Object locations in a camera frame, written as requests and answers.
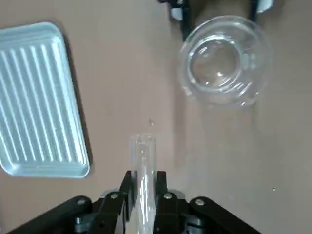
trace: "glass bowl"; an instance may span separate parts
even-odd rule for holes
[[[262,29],[240,16],[198,26],[180,51],[179,81],[187,95],[212,105],[251,105],[265,85],[270,44]]]

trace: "metal bolt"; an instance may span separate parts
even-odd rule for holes
[[[165,199],[171,199],[172,195],[170,193],[167,193],[167,194],[164,195],[164,198]]]
[[[197,199],[195,203],[196,203],[197,206],[205,205],[205,202],[202,199]]]
[[[77,201],[77,204],[78,204],[78,205],[83,205],[85,202],[86,202],[85,200],[80,199],[79,201]]]
[[[115,198],[117,198],[118,197],[118,194],[113,194],[113,195],[111,195],[111,198],[112,199],[115,199]]]
[[[76,218],[76,224],[80,224],[81,223],[81,218],[80,217],[77,217]]]

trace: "brown tabletop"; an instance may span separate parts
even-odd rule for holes
[[[213,2],[198,23],[246,13],[246,1]],[[140,132],[157,137],[170,188],[208,196],[264,234],[311,232],[312,3],[276,2],[259,19],[274,49],[269,85],[255,106],[220,110],[181,91],[182,42],[156,0],[2,0],[0,28],[52,21],[66,36],[93,165],[85,179],[0,170],[0,233],[73,196],[95,200],[118,187],[129,137]]]

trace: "ridged metal tray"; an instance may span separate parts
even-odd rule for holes
[[[0,164],[13,176],[89,172],[65,43],[52,23],[0,30]]]

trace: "clear plastic tube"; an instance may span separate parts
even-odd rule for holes
[[[137,134],[130,140],[132,175],[136,184],[136,234],[153,233],[156,215],[154,176],[156,140],[150,134]]]

